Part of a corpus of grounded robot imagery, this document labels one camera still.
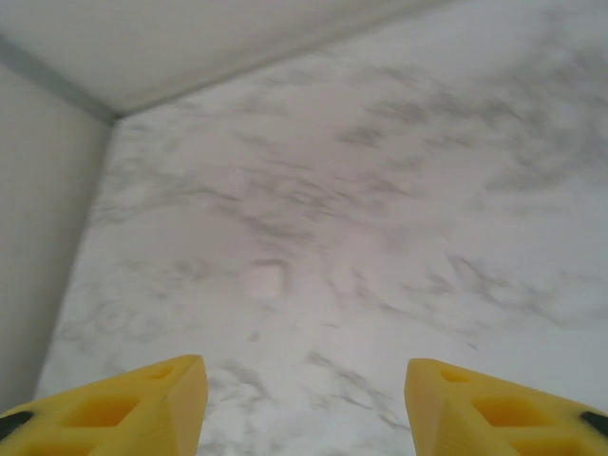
black rubber tip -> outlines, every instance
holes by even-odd
[[[600,415],[593,411],[584,411],[580,414],[580,419],[608,438],[608,416]]]
[[[15,430],[27,423],[34,416],[32,411],[18,411],[0,418],[0,441],[10,436]]]

yellow plastic part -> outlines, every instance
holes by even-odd
[[[580,419],[599,410],[472,370],[412,359],[405,395],[417,456],[608,454]]]
[[[34,416],[1,456],[193,456],[207,404],[200,356],[186,355],[24,404]]]

white wall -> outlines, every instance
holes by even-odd
[[[0,30],[121,111],[444,0],[0,0]]]
[[[0,66],[0,411],[33,394],[107,134]]]

small white object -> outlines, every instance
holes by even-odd
[[[254,261],[245,277],[247,295],[255,299],[279,299],[287,288],[287,265],[281,260]]]

white marble floor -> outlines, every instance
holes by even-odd
[[[125,120],[39,394],[201,353],[205,456],[413,455],[411,357],[608,409],[607,23],[457,1]]]

